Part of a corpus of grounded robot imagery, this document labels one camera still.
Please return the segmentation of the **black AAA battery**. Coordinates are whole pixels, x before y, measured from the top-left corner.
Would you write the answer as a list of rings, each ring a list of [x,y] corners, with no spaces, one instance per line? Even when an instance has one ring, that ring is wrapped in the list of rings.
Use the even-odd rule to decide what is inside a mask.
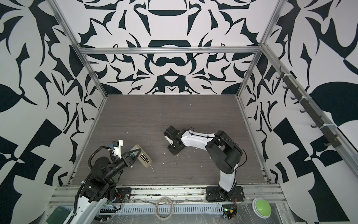
[[[141,154],[140,157],[144,163],[149,163],[149,159],[144,154]]]

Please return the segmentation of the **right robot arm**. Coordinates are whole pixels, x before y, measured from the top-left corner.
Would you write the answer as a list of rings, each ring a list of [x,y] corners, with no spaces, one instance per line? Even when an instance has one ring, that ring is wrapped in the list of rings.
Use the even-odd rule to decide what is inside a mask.
[[[167,148],[172,155],[177,155],[186,147],[207,151],[220,170],[219,192],[224,195],[233,193],[236,188],[236,170],[240,167],[241,158],[247,155],[224,131],[208,134],[197,133],[191,128],[179,130],[169,126],[164,131],[164,137],[169,142]]]

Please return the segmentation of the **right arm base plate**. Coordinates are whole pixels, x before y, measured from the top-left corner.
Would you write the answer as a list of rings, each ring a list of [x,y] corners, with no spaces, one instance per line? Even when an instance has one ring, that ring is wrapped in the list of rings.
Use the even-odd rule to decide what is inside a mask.
[[[206,187],[206,200],[211,203],[222,201],[243,202],[245,198],[243,188],[235,186],[230,192],[226,192],[219,186]]]

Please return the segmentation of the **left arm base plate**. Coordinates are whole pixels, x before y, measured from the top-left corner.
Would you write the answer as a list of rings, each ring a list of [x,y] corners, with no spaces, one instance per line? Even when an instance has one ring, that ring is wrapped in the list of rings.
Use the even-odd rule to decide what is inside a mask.
[[[113,203],[125,203],[131,199],[131,191],[130,187],[116,187],[111,191],[110,199]]]

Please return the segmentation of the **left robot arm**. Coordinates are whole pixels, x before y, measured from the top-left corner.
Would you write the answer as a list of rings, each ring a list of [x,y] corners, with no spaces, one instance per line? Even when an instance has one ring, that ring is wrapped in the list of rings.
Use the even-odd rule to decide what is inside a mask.
[[[142,153],[137,149],[123,153],[115,158],[114,148],[101,146],[88,159],[90,173],[75,195],[74,208],[64,220],[65,224],[91,224],[94,220],[106,222],[109,216],[103,218],[98,214],[104,211],[106,202],[115,199],[115,188],[118,181],[116,175],[122,175],[124,168],[130,168]]]

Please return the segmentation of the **white remote control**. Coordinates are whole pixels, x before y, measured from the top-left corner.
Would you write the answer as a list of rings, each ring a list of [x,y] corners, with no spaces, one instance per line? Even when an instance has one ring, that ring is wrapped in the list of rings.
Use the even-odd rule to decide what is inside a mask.
[[[153,160],[140,145],[135,145],[130,151],[137,157],[137,161],[141,162],[146,168],[150,167],[153,163]]]

